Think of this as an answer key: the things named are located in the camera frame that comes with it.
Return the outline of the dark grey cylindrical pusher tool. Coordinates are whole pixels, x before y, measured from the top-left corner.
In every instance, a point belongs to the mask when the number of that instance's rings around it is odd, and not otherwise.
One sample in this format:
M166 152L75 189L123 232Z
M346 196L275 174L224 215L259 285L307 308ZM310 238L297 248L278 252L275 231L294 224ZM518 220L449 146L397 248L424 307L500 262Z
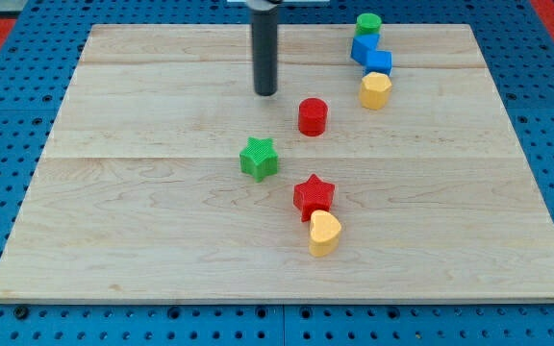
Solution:
M249 0L254 90L260 96L277 91L279 1Z

